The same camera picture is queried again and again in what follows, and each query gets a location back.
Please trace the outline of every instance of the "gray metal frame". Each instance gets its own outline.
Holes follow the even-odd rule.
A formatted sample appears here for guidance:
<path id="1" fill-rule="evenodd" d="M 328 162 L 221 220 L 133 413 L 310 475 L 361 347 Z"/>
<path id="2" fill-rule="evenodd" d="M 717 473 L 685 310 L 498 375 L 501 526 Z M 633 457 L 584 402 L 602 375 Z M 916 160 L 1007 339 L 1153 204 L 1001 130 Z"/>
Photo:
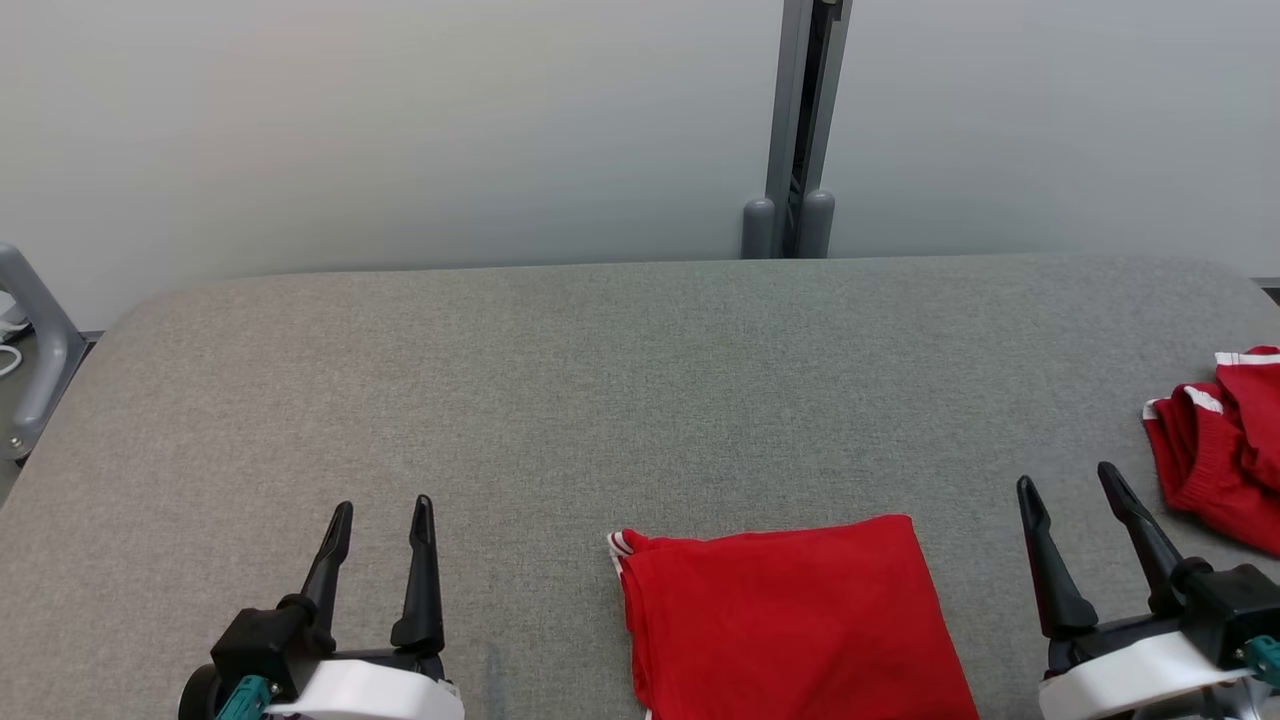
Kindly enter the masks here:
<path id="1" fill-rule="evenodd" d="M 813 132 L 809 135 L 809 164 L 804 186 L 808 192 L 822 187 L 822 167 L 827 159 L 827 138 L 831 136 L 831 118 L 836 110 L 836 88 L 840 68 L 845 60 L 845 38 L 849 36 L 849 17 L 856 12 L 854 3 L 845 0 L 840 19 L 831 23 L 822 67 L 818 69 L 818 97 L 813 109 Z"/>
<path id="2" fill-rule="evenodd" d="M 836 197 L 815 190 L 800 202 L 800 227 L 796 228 L 796 258 L 823 259 L 831 245 L 831 223 L 836 219 Z"/>
<path id="3" fill-rule="evenodd" d="M 782 228 L 786 223 L 787 196 L 791 192 L 791 163 L 800 124 L 800 94 L 804 90 L 804 63 L 809 40 L 809 18 L 815 0 L 783 0 L 782 37 L 778 45 L 778 77 L 773 92 L 773 132 L 769 138 L 769 168 L 764 196 L 773 202 L 768 243 L 742 245 L 744 259 L 782 256 Z"/>
<path id="4" fill-rule="evenodd" d="M 773 252 L 773 201 L 753 200 L 742 208 L 742 259 L 760 260 Z"/>
<path id="5" fill-rule="evenodd" d="M 40 439 L 54 406 L 84 357 L 87 345 L 36 270 L 12 245 L 0 243 L 0 287 L 27 313 L 40 343 L 31 382 L 0 442 L 0 457 L 20 460 Z"/>

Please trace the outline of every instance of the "gray fabric surface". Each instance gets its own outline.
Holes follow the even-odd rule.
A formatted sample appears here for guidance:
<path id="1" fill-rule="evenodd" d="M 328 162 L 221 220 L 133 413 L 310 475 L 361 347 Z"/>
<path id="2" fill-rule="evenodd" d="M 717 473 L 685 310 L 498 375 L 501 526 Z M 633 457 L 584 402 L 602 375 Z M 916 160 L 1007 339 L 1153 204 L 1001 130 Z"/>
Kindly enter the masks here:
<path id="1" fill-rule="evenodd" d="M 1183 552 L 1280 575 L 1165 510 L 1139 423 L 1213 351 L 1276 341 L 1248 281 L 1116 258 L 297 275 L 151 301 L 0 509 L 0 707 L 170 717 L 236 611 L 297 589 L 346 498 L 334 634 L 385 644 L 428 492 L 468 717 L 639 720 L 608 530 L 884 512 L 915 519 L 982 715 L 1032 717 L 1014 482 L 1037 479 L 1106 619 L 1146 588 L 1098 460 Z"/>

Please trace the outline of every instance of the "teal connector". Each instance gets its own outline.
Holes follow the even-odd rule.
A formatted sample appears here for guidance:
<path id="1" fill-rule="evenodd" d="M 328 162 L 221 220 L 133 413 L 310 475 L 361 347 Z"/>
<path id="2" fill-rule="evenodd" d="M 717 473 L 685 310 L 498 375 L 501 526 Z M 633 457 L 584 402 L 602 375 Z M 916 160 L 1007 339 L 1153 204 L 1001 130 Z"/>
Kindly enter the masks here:
<path id="1" fill-rule="evenodd" d="M 271 687 L 266 678 L 244 675 L 227 705 L 218 712 L 218 720 L 259 720 L 271 703 Z"/>
<path id="2" fill-rule="evenodd" d="M 1258 679 L 1280 688 L 1280 642 L 1271 635 L 1258 635 L 1244 643 L 1244 661 Z"/>

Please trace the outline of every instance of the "red garment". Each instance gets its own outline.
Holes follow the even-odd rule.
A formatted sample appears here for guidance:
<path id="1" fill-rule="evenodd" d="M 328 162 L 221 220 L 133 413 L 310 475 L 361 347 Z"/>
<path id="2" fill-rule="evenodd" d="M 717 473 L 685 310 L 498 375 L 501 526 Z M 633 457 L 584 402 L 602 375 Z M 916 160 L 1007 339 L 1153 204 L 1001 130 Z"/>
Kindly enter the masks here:
<path id="1" fill-rule="evenodd" d="M 609 546 L 653 720 L 978 717 L 910 518 Z"/>
<path id="2" fill-rule="evenodd" d="M 1178 386 L 1147 404 L 1143 424 L 1170 507 L 1280 556 L 1280 493 L 1272 489 L 1280 474 L 1267 475 L 1280 460 L 1280 364 L 1249 357 L 1280 363 L 1275 348 L 1219 354 L 1220 363 L 1235 360 L 1219 365 L 1217 383 Z"/>
<path id="3" fill-rule="evenodd" d="M 1280 348 L 1219 352 L 1217 383 L 1244 430 L 1240 465 L 1253 479 L 1280 492 Z"/>

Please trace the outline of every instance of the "folded red shirt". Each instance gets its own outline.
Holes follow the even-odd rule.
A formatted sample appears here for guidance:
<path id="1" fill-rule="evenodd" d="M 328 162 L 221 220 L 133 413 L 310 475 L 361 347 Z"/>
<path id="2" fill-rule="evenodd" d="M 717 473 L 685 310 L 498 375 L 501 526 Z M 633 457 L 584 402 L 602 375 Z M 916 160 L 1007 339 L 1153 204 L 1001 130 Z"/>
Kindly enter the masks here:
<path id="1" fill-rule="evenodd" d="M 1216 382 L 1142 411 L 1170 507 L 1280 556 L 1280 354 L 1219 352 Z"/>
<path id="2" fill-rule="evenodd" d="M 978 717 L 910 518 L 609 548 L 654 720 Z"/>

